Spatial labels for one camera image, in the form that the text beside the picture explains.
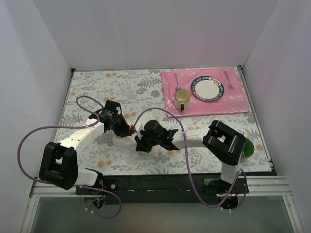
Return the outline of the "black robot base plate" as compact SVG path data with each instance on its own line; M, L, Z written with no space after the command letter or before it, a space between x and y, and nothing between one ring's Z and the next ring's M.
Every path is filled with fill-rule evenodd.
M230 185L220 180L220 174L193 174L200 197L208 204L217 204L217 196ZM195 203L199 202L187 174L101 176L96 188L115 193L122 203Z

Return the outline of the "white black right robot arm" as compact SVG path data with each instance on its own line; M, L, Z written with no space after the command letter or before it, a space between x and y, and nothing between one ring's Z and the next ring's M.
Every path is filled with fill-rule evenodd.
M184 131L167 130L158 121L150 120L135 136L135 142L139 152L150 152L155 146L167 151L205 147L222 162L220 188L231 193L238 186L235 176L246 137L221 121L212 121L208 128Z

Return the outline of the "white cloth napkin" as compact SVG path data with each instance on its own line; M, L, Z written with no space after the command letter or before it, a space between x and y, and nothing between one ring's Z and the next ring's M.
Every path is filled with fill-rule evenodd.
M117 146L123 149L132 150L135 152L139 152L141 154L144 154L150 157L157 157L161 149L159 145L153 146L150 152L136 151L137 143L135 141L135 137L138 135L138 137L141 138L142 135L140 131L144 129L144 125L148 121L153 120L153 119L154 117L150 113L146 113L143 116L141 116L135 126L136 130L138 130L138 133L134 133L133 135L126 136L126 137L118 137L116 135L113 136L112 142L114 146Z

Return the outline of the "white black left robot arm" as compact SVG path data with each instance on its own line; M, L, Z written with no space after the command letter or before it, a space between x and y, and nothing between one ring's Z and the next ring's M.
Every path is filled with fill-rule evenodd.
M40 180L65 190L73 186L86 185L92 194L103 190L99 172L79 168L77 157L90 143L106 131L125 137L133 134L121 113L121 105L108 100L104 108L91 114L82 128L58 143L50 142L44 148L39 171Z

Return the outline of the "silver spoon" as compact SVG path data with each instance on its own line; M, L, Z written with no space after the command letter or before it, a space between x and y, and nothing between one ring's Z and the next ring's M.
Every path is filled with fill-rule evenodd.
M178 83L178 75L177 75L176 72L174 73L174 77L175 77L175 81L176 81L176 85L177 85L177 87L175 88L175 90L178 91L178 90L181 89L181 87L180 87L180 85L179 85L179 83Z

